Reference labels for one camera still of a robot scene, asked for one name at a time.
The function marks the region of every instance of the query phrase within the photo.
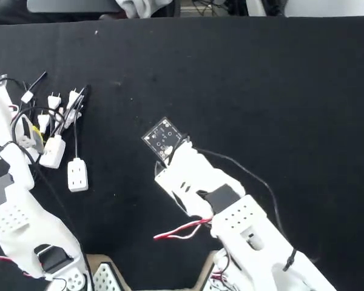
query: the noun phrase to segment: connector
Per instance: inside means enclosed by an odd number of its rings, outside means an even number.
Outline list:
[[[63,111],[64,111],[63,107],[60,107],[60,108],[58,109],[58,112],[59,112],[60,114],[62,114],[62,115],[63,115]],[[57,128],[57,126],[59,126],[59,124],[60,124],[60,122],[59,122],[59,121],[55,121],[55,128]]]
[[[67,164],[67,185],[71,192],[85,191],[89,188],[85,162],[74,158]]]
[[[58,96],[54,96],[53,93],[51,93],[50,96],[47,97],[47,102],[49,104],[49,108],[51,109],[57,109],[59,105],[61,105],[62,99],[60,97],[60,94]]]
[[[77,119],[80,118],[81,116],[82,116],[81,112],[78,112]],[[69,115],[67,115],[66,122],[65,122],[65,125],[64,125],[65,129],[68,129],[72,125],[72,123],[74,122],[74,118],[75,118],[75,110],[73,109],[69,113]]]
[[[24,95],[21,98],[21,101],[24,103],[30,102],[30,100],[34,97],[34,93],[32,93],[30,90],[24,93]]]
[[[39,163],[47,168],[58,169],[61,164],[66,143],[60,135],[49,138],[44,146],[44,153]]]
[[[39,131],[43,134],[46,133],[47,126],[50,124],[50,115],[40,114],[38,115]]]
[[[79,93],[77,93],[75,91],[75,89],[73,91],[70,91],[70,93],[69,93],[69,101],[67,103],[66,109],[70,109],[71,106],[74,104],[74,102],[78,99],[79,96],[80,96]]]

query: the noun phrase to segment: black cable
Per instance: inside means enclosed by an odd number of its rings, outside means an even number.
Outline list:
[[[12,128],[11,128],[11,131],[12,131],[12,140],[14,142],[17,142],[16,140],[16,124],[18,123],[18,121],[20,120],[21,116],[31,110],[36,110],[36,109],[41,109],[41,110],[47,110],[47,112],[49,111],[53,111],[56,115],[58,115],[61,120],[57,120],[58,122],[60,123],[63,123],[65,122],[65,119],[63,117],[62,114],[60,114],[60,112],[58,112],[57,110],[55,109],[51,109],[51,108],[48,108],[48,107],[43,107],[43,106],[34,106],[34,107],[29,107],[29,108],[26,108],[26,109],[23,109],[22,111],[20,111],[16,117],[14,118],[13,122],[12,122]]]
[[[13,79],[13,78],[8,78],[8,77],[3,77],[3,78],[0,78],[0,82],[2,81],[5,81],[5,80],[8,80],[8,81],[13,81],[21,90],[23,90],[23,85],[16,79]]]
[[[49,188],[49,191],[50,193],[54,196],[54,198],[56,199],[56,201],[58,202],[59,206],[62,208],[65,216],[66,216],[66,219],[68,220],[68,222],[70,223],[71,227],[72,227],[72,232],[73,232],[73,235],[74,237],[77,239],[78,241],[78,244],[79,244],[79,248],[81,249],[81,253],[82,253],[82,256],[84,257],[84,261],[85,261],[85,265],[87,267],[87,270],[89,272],[89,277],[90,277],[90,284],[92,285],[92,290],[96,290],[95,289],[95,285],[94,285],[94,282],[93,282],[93,276],[92,276],[92,270],[90,269],[90,265],[89,265],[89,261],[86,257],[86,254],[84,252],[84,249],[83,249],[83,246],[81,244],[81,242],[79,241],[79,239],[77,238],[78,235],[76,234],[76,231],[75,231],[75,227],[74,227],[74,223],[72,221],[72,219],[70,218],[63,202],[61,201],[61,198],[59,198],[59,196],[56,194],[55,190],[54,190],[54,187],[51,185],[51,183],[49,182],[49,180],[46,178],[46,176],[43,174],[43,172],[41,171],[41,169],[38,167],[38,165],[36,164],[36,162],[34,161],[34,159],[32,158],[31,154],[25,149],[23,148],[22,146],[18,145],[16,142],[14,141],[9,141],[7,142],[6,144],[4,144],[3,146],[0,146],[0,152],[4,150],[4,148],[6,146],[8,146],[9,144],[14,144],[16,145],[27,157],[28,159],[30,160],[31,162],[31,165],[34,167],[34,169],[38,172],[38,175],[42,178],[44,184],[47,186],[47,188]]]
[[[233,162],[236,166],[238,166],[239,168],[241,168],[244,172],[246,172],[247,174],[251,175],[252,177],[254,177],[257,181],[261,182],[269,191],[270,195],[271,195],[271,198],[272,198],[272,202],[274,203],[274,210],[275,210],[275,219],[276,219],[276,222],[277,222],[277,226],[278,226],[278,229],[281,233],[281,235],[283,235],[283,237],[287,240],[287,236],[285,234],[285,230],[283,229],[283,226],[282,226],[282,223],[281,223],[281,220],[280,220],[280,215],[279,215],[279,209],[278,209],[278,202],[277,202],[277,199],[275,197],[275,194],[274,194],[274,191],[271,189],[271,187],[268,185],[268,183],[261,179],[259,176],[257,176],[256,174],[252,173],[250,170],[246,169],[245,167],[243,167],[238,161],[236,161],[235,159],[232,159],[231,157],[229,156],[226,156],[226,155],[222,155],[221,153],[215,153],[215,152],[212,152],[210,150],[203,150],[203,149],[198,149],[198,148],[195,148],[196,150],[198,150],[199,152],[202,152],[202,153],[208,153],[210,155],[214,155],[214,156],[217,156],[219,158],[223,158],[223,159],[227,159],[228,161],[231,161]],[[286,262],[286,265],[285,267],[283,268],[283,271],[287,271],[291,265],[294,263],[294,260],[295,260],[295,254],[297,253],[297,250],[295,248],[293,248],[289,258],[287,259],[287,262]]]
[[[271,198],[272,198],[272,202],[274,203],[274,210],[275,210],[275,220],[277,222],[277,226],[278,229],[280,231],[280,233],[287,239],[287,236],[285,234],[285,231],[283,229],[281,220],[280,220],[280,215],[279,215],[279,209],[278,209],[278,202],[277,199],[275,197],[274,191],[271,189],[271,187],[268,185],[268,183],[266,181],[264,181],[263,179],[261,179],[259,176],[257,176],[256,174],[252,173],[250,170],[246,169],[245,167],[243,167],[238,161],[236,161],[235,159],[232,159],[229,156],[226,155],[222,155],[221,153],[215,153],[212,152],[210,150],[203,150],[203,149],[198,149],[195,148],[196,150],[198,150],[199,152],[202,153],[208,153],[210,155],[213,156],[217,156],[219,158],[223,158],[223,159],[227,159],[228,161],[233,162],[236,166],[238,166],[239,168],[241,168],[244,172],[246,172],[248,175],[251,175],[252,177],[254,177],[257,181],[261,182],[269,191]]]
[[[67,281],[64,278],[53,278],[53,280],[63,280],[63,281],[65,281],[65,287],[63,287],[62,291],[66,290]]]
[[[85,96],[83,96],[81,98],[81,100],[78,103],[78,106],[75,110],[75,114],[74,114],[74,122],[73,122],[73,127],[74,127],[74,143],[75,143],[75,157],[78,158],[78,132],[77,132],[77,116],[79,111],[81,110],[81,105],[84,101]]]
[[[36,79],[36,81],[34,83],[32,83],[32,85],[29,87],[29,91],[34,89],[34,87],[40,82],[40,80],[42,80],[46,76],[47,76],[47,72],[44,71],[43,74],[41,74],[41,76],[38,79]]]
[[[79,97],[85,92],[85,90],[88,90],[88,89],[89,89],[89,86],[87,85],[87,86],[83,87],[81,89],[81,91],[79,91],[76,101],[73,102],[73,104],[69,107],[69,109],[66,110],[65,114],[63,115],[65,122],[62,123],[60,126],[58,126],[57,129],[54,130],[53,133],[58,132],[59,135],[62,133],[63,127],[65,126],[67,117],[69,116],[70,112],[74,109],[74,107],[76,107],[76,105],[78,104],[79,99],[80,99]]]

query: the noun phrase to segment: black tablecloth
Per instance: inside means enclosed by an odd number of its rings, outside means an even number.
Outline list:
[[[0,74],[32,81],[43,70],[39,104],[52,91],[67,97],[92,85],[80,127],[89,191],[67,189],[71,131],[61,168],[45,172],[85,251],[109,255],[133,289],[191,287],[219,247],[207,230],[188,241],[152,240],[189,221],[153,181],[156,156],[140,140],[168,116],[197,147],[267,180],[291,243],[320,258],[337,290],[364,290],[364,18],[0,27]],[[210,160],[274,219],[263,187]],[[32,192],[67,221],[42,182]],[[43,285],[0,263],[0,290]]]

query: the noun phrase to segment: robotic arm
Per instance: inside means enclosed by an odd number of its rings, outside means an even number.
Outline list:
[[[8,93],[0,88],[0,156],[10,166],[0,177],[0,246],[8,260],[27,275],[53,281],[49,290],[91,290],[80,244],[64,223],[47,212],[29,192],[34,180],[28,158],[12,140]]]
[[[211,220],[224,245],[204,290],[334,291],[335,288],[268,220],[243,186],[193,148],[166,118],[143,141],[161,158],[155,181],[189,216]]]

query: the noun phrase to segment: black circuit board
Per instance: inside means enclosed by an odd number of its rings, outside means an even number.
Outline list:
[[[164,117],[141,139],[164,161],[181,138],[178,129]]]

